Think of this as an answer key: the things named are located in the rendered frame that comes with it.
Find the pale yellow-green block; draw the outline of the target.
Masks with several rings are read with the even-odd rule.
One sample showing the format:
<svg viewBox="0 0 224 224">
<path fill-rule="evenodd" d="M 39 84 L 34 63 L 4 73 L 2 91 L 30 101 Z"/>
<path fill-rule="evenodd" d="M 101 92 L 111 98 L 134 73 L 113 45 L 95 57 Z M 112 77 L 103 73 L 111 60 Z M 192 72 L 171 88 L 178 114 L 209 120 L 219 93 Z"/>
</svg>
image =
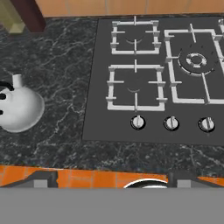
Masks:
<svg viewBox="0 0 224 224">
<path fill-rule="evenodd" d="M 10 0 L 0 0 L 0 24 L 12 34 L 22 33 L 25 28 L 25 23 Z"/>
</svg>

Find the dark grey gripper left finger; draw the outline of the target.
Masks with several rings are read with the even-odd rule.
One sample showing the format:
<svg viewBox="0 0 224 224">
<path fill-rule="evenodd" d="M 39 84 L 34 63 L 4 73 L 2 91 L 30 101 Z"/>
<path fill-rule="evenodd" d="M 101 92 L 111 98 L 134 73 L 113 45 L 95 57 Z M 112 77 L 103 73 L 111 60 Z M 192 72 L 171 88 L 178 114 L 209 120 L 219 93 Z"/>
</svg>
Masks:
<svg viewBox="0 0 224 224">
<path fill-rule="evenodd" d="M 4 188 L 58 188 L 58 173 L 56 171 L 35 171 L 27 178 L 4 185 Z"/>
</svg>

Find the white and black hob knob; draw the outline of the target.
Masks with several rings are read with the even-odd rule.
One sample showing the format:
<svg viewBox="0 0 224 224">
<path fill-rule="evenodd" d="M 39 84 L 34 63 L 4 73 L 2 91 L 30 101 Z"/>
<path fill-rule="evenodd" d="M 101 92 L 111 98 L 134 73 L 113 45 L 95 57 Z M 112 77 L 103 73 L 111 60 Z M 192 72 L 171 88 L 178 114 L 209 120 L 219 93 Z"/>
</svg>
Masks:
<svg viewBox="0 0 224 224">
<path fill-rule="evenodd" d="M 175 131 L 179 128 L 179 120 L 174 116 L 168 116 L 164 119 L 164 127 L 169 131 Z"/>
<path fill-rule="evenodd" d="M 131 118 L 130 125 L 134 130 L 142 130 L 146 125 L 146 121 L 142 116 L 135 115 Z"/>
<path fill-rule="evenodd" d="M 198 125 L 199 128 L 205 133 L 211 133 L 215 129 L 215 123 L 209 116 L 200 118 Z"/>
</svg>

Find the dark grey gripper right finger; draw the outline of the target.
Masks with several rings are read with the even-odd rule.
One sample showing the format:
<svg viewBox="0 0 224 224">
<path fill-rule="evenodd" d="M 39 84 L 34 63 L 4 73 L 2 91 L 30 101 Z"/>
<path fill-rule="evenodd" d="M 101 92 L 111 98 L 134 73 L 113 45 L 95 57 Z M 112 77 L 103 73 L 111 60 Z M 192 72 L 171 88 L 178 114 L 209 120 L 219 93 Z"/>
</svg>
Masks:
<svg viewBox="0 0 224 224">
<path fill-rule="evenodd" d="M 167 178 L 167 186 L 172 188 L 224 188 L 224 185 L 199 179 L 188 171 L 172 171 Z"/>
</svg>

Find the large white burner grate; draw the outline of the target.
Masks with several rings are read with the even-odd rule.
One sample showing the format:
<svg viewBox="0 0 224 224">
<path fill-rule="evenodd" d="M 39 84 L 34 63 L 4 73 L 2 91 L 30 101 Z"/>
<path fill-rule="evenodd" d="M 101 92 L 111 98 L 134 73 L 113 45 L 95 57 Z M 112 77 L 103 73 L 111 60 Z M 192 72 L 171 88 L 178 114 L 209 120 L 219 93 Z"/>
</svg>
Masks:
<svg viewBox="0 0 224 224">
<path fill-rule="evenodd" d="M 171 39 L 176 34 L 190 34 L 192 36 L 192 43 L 188 49 L 181 49 L 178 56 L 172 55 Z M 197 34 L 208 34 L 212 38 L 215 54 L 218 61 L 213 63 L 212 66 L 208 66 L 209 55 L 205 55 L 200 52 L 202 46 L 199 45 L 199 41 L 196 39 Z M 170 88 L 171 98 L 174 103 L 182 104 L 205 104 L 205 105 L 224 105 L 224 99 L 213 99 L 209 93 L 207 85 L 207 76 L 214 70 L 214 65 L 219 64 L 222 74 L 224 75 L 224 54 L 221 50 L 220 41 L 224 37 L 224 34 L 217 34 L 215 29 L 197 29 L 192 24 L 189 24 L 188 29 L 176 29 L 176 30 L 164 30 L 164 42 L 166 50 L 165 62 L 168 64 L 169 76 L 170 76 Z M 192 77 L 198 77 L 202 79 L 203 88 L 205 90 L 205 96 L 203 98 L 179 98 L 177 86 L 182 84 L 182 81 L 176 80 L 173 61 L 178 62 L 182 71 Z"/>
</svg>

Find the dark grey hob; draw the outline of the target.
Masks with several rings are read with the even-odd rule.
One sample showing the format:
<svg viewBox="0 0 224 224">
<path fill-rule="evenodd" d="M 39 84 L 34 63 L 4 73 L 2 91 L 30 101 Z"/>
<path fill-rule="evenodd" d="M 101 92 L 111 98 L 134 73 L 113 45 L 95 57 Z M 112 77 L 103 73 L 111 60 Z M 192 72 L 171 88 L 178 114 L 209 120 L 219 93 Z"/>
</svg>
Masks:
<svg viewBox="0 0 224 224">
<path fill-rule="evenodd" d="M 85 140 L 147 142 L 160 144 L 224 145 L 224 105 L 182 104 L 172 101 L 168 64 L 165 62 L 164 30 L 215 29 L 224 34 L 224 16 L 218 17 L 136 17 L 138 20 L 158 20 L 161 42 L 156 55 L 114 55 L 111 53 L 112 21 L 128 18 L 102 18 L 98 22 L 93 64 L 87 94 L 87 107 L 82 137 Z M 201 53 L 209 55 L 208 66 L 218 61 L 212 38 L 197 34 Z M 193 42 L 190 34 L 176 34 L 171 39 L 171 53 L 178 56 Z M 202 79 L 192 77 L 173 61 L 179 98 L 203 98 Z M 213 99 L 224 99 L 224 75 L 219 64 L 206 77 Z M 132 117 L 140 115 L 146 121 L 141 130 L 130 125 Z M 175 116 L 179 128 L 169 131 L 164 126 L 168 116 Z M 202 117 L 211 117 L 215 129 L 203 132 L 198 125 Z"/>
</svg>

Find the dark brown wooden post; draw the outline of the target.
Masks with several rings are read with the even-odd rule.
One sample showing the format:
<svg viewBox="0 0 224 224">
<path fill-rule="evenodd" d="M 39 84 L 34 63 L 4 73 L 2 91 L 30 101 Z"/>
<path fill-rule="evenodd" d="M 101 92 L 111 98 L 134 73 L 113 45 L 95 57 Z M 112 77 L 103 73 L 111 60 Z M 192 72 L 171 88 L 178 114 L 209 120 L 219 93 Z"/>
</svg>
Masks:
<svg viewBox="0 0 224 224">
<path fill-rule="evenodd" d="M 43 32 L 46 21 L 35 0 L 11 0 L 30 32 Z"/>
</svg>

